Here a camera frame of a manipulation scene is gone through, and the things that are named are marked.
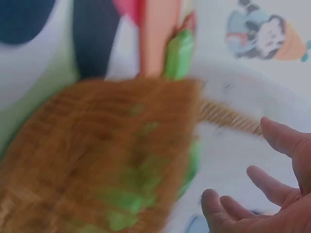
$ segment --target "white surface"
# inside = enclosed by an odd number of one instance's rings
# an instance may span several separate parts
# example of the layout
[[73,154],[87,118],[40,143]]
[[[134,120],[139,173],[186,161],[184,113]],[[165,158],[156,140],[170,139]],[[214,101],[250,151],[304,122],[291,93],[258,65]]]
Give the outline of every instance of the white surface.
[[[238,0],[193,0],[198,14],[197,50],[200,55],[219,64],[240,64],[264,74],[264,78],[284,86],[296,94],[311,100],[311,58],[305,63],[295,61],[262,61],[259,59],[235,59],[225,44],[227,19],[233,10],[244,11]],[[311,40],[311,1],[309,0],[252,0],[268,14],[284,17],[292,24],[304,42]]]
[[[250,69],[197,56],[191,73],[207,81],[207,96],[251,116],[268,116],[311,132],[311,105],[292,92],[264,81]],[[189,219],[202,213],[200,195],[207,188],[215,189],[220,195],[230,195],[251,210],[278,211],[279,207],[271,204],[248,179],[245,171],[250,165],[257,165],[280,181],[298,187],[290,159],[273,151],[263,139],[218,129],[208,123],[200,124],[198,131],[202,142],[200,172],[176,204],[166,232],[183,233]]]
[[46,70],[65,29],[69,7],[70,1],[57,0],[48,22],[32,41],[17,47],[0,43],[0,109],[24,96]]

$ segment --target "palm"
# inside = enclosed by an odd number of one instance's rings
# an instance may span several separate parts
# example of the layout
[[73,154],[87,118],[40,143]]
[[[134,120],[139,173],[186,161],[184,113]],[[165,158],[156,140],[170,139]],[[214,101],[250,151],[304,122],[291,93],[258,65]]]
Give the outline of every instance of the palm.
[[206,190],[202,209],[211,233],[309,233],[311,232],[311,137],[268,119],[262,129],[269,144],[293,159],[300,189],[289,187],[251,166],[247,174],[266,197],[281,210],[273,216],[258,216],[231,197]]

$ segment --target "blurry object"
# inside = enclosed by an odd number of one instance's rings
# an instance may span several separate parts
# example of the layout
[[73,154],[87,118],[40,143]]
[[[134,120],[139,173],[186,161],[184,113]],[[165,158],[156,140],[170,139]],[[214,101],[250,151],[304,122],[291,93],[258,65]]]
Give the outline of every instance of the blurry object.
[[167,46],[164,76],[167,80],[181,80],[188,74],[193,53],[193,36],[190,30],[180,31]]
[[139,23],[139,1],[140,0],[113,0],[120,15],[129,15],[135,24]]
[[47,101],[0,167],[3,232],[157,233],[186,174],[196,81],[85,81]]
[[195,11],[192,11],[191,13],[189,13],[182,26],[181,26],[181,31],[182,30],[191,30],[193,37],[196,36],[196,29],[197,29],[197,15],[195,13]]
[[287,21],[284,22],[284,28],[286,38],[274,58],[280,61],[292,61],[296,59],[301,59],[302,62],[307,61],[309,57],[308,50],[311,49],[311,41],[307,44],[304,43],[293,26]]
[[192,180],[199,170],[200,162],[200,140],[199,137],[195,137],[192,140],[192,144],[188,154],[188,168],[184,179],[183,186],[179,190],[179,197],[183,196],[189,188]]
[[229,127],[256,135],[262,134],[259,121],[244,116],[226,105],[210,99],[202,100],[199,121],[207,121],[220,127]]
[[142,0],[140,69],[142,76],[163,73],[165,48],[179,27],[181,0]]

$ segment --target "cartoon character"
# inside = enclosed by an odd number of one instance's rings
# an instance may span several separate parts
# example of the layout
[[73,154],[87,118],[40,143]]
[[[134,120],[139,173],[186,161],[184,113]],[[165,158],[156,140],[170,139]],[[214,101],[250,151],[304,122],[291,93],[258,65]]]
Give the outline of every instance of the cartoon character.
[[237,58],[307,61],[311,41],[304,43],[287,20],[268,15],[251,0],[239,0],[239,4],[246,14],[233,11],[226,34],[226,43]]
[[0,158],[33,110],[64,87],[137,75],[137,4],[0,0]]

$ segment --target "cartoon print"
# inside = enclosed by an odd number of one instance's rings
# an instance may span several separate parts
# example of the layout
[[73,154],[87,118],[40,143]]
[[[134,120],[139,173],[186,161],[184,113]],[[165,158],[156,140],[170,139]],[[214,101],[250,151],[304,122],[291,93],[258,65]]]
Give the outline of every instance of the cartoon print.
[[0,0],[0,110],[21,99],[49,66],[64,29],[65,5]]
[[226,43],[235,57],[307,61],[311,41],[304,43],[287,20],[268,15],[251,0],[239,0],[239,5],[246,14],[233,11],[226,33]]
[[93,0],[92,4],[89,0],[74,1],[73,41],[81,79],[107,73],[120,75],[123,56],[126,63],[133,61],[132,67],[138,67],[138,58],[124,42],[136,33],[137,24],[138,0]]

